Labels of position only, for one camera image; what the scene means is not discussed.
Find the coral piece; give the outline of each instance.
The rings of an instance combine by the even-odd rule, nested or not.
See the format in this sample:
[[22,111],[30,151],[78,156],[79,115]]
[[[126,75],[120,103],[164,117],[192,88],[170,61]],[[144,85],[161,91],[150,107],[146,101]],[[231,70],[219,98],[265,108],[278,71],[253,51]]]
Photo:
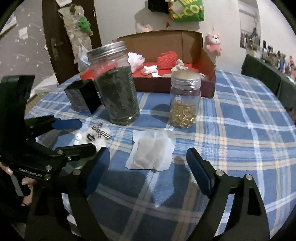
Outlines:
[[172,72],[181,70],[181,69],[188,69],[188,67],[184,66],[184,63],[182,60],[178,59],[176,62],[176,66],[171,69]]
[[175,66],[178,59],[177,54],[174,51],[168,51],[167,53],[162,53],[160,57],[157,58],[158,69],[171,69]]

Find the small glass jar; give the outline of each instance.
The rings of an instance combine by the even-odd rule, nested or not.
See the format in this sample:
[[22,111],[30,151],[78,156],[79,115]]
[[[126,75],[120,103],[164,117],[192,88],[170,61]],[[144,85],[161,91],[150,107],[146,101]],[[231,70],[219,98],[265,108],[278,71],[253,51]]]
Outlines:
[[87,56],[111,122],[120,126],[134,122],[139,104],[124,41],[96,48]]
[[188,128],[196,123],[200,106],[201,75],[190,70],[172,72],[170,91],[170,123]]

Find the pink plush toy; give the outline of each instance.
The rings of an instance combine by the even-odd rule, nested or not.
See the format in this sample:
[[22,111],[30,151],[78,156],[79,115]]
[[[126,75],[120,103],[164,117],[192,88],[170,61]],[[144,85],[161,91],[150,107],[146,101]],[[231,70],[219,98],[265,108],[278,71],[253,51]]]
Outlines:
[[211,53],[216,52],[218,56],[221,56],[222,48],[220,47],[220,39],[219,34],[209,33],[207,35],[207,39],[209,41],[209,45],[206,46],[206,49],[209,50]]
[[142,26],[141,24],[137,23],[137,29],[136,33],[145,33],[145,32],[150,32],[153,31],[153,28],[150,26],[150,24],[147,24],[145,26]]

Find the door handle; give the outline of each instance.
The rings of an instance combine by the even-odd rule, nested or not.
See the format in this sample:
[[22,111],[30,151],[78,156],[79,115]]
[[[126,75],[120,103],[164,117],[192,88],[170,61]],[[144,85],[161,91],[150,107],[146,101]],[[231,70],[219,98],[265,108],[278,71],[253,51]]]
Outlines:
[[58,52],[57,47],[62,46],[63,42],[57,43],[56,38],[51,38],[50,42],[51,42],[51,46],[52,46],[52,52],[54,54],[54,60],[57,62],[59,60],[59,52]]

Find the human hand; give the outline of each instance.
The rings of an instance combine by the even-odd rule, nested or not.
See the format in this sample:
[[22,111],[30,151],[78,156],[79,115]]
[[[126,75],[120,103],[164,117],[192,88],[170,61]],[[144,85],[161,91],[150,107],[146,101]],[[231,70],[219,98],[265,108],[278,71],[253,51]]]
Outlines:
[[[4,163],[0,162],[0,167],[3,171],[5,171],[9,176],[13,175],[13,171],[6,166]],[[31,190],[30,194],[26,197],[24,197],[24,200],[22,202],[22,206],[24,205],[30,205],[32,203],[32,198],[33,198],[33,185],[36,183],[37,181],[35,179],[29,178],[29,177],[25,177],[22,179],[22,185],[28,185],[28,188]]]

